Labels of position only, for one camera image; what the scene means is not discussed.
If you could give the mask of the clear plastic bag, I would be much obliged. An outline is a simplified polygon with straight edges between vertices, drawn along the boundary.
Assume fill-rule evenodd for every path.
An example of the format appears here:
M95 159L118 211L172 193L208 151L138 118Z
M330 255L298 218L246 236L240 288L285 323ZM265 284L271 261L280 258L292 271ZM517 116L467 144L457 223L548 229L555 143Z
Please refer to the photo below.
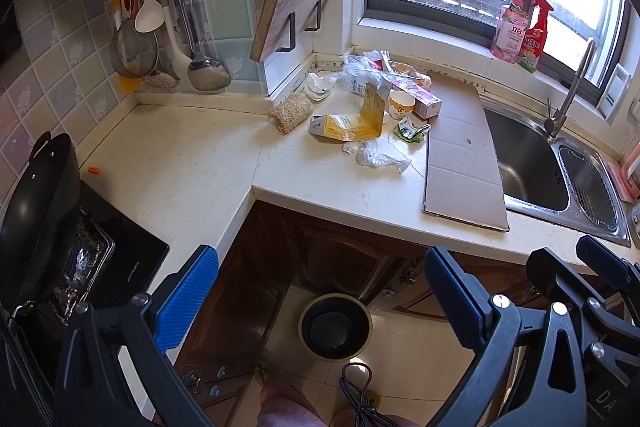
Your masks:
M365 95L371 87L383 100L392 90L390 82L390 54L386 51L367 51L343 56L342 79L348 91Z

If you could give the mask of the white paper bag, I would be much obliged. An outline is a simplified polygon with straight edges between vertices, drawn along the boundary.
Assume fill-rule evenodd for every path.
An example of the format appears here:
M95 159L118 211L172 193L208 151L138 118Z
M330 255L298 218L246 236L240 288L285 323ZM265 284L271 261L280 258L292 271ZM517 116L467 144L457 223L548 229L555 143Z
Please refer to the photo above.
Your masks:
M303 94L312 103L319 103L331 94L336 83L336 74L320 76L316 72L310 72L304 82Z

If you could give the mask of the yellow snack wrapper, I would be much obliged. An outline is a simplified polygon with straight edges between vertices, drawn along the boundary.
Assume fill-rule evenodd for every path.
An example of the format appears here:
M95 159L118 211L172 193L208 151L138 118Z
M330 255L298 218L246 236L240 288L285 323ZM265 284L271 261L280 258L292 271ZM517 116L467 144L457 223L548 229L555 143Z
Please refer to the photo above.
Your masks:
M378 87L368 83L364 91L360 119L363 140L376 139L382 134L386 103L390 96L390 83L382 81Z

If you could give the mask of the round trash bin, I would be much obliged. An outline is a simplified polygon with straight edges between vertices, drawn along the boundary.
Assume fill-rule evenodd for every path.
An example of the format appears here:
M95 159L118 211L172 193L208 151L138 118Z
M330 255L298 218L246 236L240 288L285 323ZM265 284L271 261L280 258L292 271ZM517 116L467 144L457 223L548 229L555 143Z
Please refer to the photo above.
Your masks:
M303 309L297 323L303 347L315 358L343 362L366 349L373 334L369 310L344 294L326 294Z

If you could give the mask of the black gas stove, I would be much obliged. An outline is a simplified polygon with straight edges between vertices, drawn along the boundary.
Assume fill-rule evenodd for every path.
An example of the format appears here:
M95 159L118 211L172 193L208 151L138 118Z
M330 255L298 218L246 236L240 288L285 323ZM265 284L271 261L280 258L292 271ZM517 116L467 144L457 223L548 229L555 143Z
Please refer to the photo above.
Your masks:
M1 249L1 304L8 312L36 307L62 323L87 301L124 305L146 291L169 245L80 184L79 206L52 229L50 249L29 257L25 246Z

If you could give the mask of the pink sponge holder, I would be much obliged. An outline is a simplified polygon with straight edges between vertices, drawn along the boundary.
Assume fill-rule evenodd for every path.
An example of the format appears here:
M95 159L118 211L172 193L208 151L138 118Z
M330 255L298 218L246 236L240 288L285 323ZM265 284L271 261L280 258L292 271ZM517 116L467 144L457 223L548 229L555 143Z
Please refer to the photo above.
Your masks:
M637 202L637 191L631 190L628 180L623 176L622 167L620 167L617 162L613 161L608 161L606 165L608 166L608 172L612 176L618 197L623 202L628 202L628 204L634 204Z

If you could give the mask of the stainless steel sink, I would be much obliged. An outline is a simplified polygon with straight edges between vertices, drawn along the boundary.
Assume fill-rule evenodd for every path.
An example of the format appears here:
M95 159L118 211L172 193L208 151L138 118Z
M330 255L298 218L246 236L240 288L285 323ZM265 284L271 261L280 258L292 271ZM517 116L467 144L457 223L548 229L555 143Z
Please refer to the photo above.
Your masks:
M506 208L629 247L631 236L613 178L600 155L541 121L483 100Z

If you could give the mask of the brown cardboard sheet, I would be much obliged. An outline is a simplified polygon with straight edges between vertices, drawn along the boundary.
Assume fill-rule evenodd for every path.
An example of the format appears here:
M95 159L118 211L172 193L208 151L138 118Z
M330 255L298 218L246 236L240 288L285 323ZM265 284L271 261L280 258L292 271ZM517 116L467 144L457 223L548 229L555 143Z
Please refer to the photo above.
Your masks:
M469 83L431 75L442 100L431 119L423 210L488 230L509 230L494 140L480 95Z

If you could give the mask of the chrome sink faucet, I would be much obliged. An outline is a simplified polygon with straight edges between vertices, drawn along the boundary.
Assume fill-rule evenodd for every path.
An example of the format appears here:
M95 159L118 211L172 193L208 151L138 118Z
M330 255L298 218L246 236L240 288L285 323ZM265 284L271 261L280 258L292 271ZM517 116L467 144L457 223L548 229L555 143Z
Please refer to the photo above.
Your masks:
M586 72L593 59L594 52L596 52L596 43L593 37L587 39L587 45L585 53L580 60L578 69L575 72L570 89L567 91L567 95L564 98L561 106L556 109L552 109L548 101L548 117L544 120L544 131L548 134L548 137L554 140L567 120L567 113L570 109L570 104L573 103L574 98L579 89L579 85L582 80L585 79Z

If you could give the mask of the black wok pan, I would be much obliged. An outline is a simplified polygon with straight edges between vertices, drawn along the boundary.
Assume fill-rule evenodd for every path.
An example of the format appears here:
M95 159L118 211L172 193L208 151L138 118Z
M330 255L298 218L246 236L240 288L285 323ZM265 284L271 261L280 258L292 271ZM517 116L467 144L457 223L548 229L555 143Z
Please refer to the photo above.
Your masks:
M12 310L49 295L70 259L80 176L70 136L44 132L29 154L1 225L1 304Z

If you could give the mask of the clear crumpled plastic wrap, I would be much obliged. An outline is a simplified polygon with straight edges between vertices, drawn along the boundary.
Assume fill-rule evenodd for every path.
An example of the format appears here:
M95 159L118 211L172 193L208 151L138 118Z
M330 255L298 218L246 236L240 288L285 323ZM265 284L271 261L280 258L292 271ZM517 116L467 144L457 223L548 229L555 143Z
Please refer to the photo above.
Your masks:
M395 150L386 142L367 140L347 142L342 145L342 152L355 158L361 167L380 169L393 167L403 174L411 165L411 160Z

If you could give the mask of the green white crumpled wrapper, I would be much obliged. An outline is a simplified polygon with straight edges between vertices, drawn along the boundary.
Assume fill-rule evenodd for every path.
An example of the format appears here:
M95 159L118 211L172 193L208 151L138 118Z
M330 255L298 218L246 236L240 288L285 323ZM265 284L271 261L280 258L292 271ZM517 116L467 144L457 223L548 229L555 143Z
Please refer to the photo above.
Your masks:
M431 125L415 124L409 117L401 119L394 128L394 135L406 143L421 143L430 131Z

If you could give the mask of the red white long box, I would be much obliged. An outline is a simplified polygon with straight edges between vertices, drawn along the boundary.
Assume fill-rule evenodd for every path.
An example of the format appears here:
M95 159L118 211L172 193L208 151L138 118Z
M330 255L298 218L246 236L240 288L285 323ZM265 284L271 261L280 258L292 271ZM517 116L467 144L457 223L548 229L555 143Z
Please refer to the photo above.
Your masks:
M396 63L390 59L390 52L380 52L383 72L392 87L413 98L411 112L421 120L429 120L439 115L442 100L431 92L431 78L420 74L412 66Z

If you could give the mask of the paper cup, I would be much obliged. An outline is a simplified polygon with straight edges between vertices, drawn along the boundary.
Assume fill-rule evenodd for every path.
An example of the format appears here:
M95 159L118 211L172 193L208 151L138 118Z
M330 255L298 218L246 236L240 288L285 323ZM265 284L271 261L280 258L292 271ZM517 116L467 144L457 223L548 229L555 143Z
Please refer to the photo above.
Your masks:
M400 121L401 119L409 116L414 106L416 105L416 99L405 91L393 90L388 97L388 113L393 120Z

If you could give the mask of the yellow flattened carton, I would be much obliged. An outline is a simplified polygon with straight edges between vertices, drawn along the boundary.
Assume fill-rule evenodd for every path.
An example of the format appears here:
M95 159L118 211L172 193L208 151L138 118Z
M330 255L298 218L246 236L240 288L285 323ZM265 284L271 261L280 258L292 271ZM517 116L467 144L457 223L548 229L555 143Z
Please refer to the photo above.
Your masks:
M359 115L314 115L308 130L312 135L340 142L364 141L378 136Z

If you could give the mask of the red spray bottle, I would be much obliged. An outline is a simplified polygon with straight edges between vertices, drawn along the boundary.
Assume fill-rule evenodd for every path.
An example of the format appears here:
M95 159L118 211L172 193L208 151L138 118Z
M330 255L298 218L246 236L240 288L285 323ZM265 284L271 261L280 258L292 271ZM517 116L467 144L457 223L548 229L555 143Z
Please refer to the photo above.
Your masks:
M516 64L527 72L536 72L548 37L548 16L553 11L553 6L547 0L533 0L533 7L538 9L538 17L536 23L525 31L520 52L516 58Z

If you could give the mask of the steel soup ladle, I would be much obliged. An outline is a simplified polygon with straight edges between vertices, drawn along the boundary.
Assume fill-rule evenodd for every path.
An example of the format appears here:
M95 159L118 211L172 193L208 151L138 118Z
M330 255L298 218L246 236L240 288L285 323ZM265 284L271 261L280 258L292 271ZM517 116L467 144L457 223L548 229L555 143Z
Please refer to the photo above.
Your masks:
M198 38L198 30L194 20L192 4L177 0L180 13L186 28L186 38L192 52L192 60L188 67L190 83L196 91L214 92L226 89L231 84L231 76L226 66L216 57L207 55Z

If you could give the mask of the pink soap refill pouch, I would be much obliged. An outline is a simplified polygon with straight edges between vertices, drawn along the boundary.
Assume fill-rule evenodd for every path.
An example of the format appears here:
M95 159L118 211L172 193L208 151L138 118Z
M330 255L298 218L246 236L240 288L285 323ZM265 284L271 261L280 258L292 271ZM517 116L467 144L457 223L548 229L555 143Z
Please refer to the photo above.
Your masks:
M520 53L529 15L524 9L524 0L511 0L501 7L496 32L490 46L493 56L514 64Z

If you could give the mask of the white slotted spoon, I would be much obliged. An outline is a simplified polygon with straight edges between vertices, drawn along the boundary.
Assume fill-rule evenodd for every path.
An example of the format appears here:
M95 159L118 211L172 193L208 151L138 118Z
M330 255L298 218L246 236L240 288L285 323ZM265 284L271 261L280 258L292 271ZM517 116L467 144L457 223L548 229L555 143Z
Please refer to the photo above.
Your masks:
M188 67L191 57L178 47L174 28L171 25L170 9L162 7L164 21L154 31L158 42L158 57L156 66L150 75L142 81L154 89L175 91L182 80L189 79Z

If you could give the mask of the metal mesh strainer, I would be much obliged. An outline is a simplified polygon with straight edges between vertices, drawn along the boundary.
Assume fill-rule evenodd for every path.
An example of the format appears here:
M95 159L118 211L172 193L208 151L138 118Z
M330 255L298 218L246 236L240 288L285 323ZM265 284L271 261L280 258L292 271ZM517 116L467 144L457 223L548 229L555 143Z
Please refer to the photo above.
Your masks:
M153 72L158 59L157 38L140 34L134 21L122 19L122 2L111 0L115 31L110 42L110 59L115 72L124 78L141 79Z

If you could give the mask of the black cutting board rack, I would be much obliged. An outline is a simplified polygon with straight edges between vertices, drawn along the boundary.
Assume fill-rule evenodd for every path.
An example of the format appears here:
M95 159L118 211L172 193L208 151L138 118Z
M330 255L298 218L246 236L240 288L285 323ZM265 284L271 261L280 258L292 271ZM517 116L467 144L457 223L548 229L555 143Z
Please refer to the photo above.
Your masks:
M318 0L310 13L310 19L302 26L296 18L296 13L291 12L286 18L286 29L288 30L288 43L285 46L279 46L277 53L291 53L296 49L298 35L303 32L317 32L322 24L322 1Z

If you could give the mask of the white wall socket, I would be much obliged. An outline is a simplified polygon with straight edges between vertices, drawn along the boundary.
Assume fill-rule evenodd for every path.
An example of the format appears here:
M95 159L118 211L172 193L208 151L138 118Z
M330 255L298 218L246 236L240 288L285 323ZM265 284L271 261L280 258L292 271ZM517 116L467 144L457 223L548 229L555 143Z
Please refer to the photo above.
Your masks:
M617 64L597 105L597 110L605 121L611 122L615 117L627 91L629 79L629 72L622 64Z

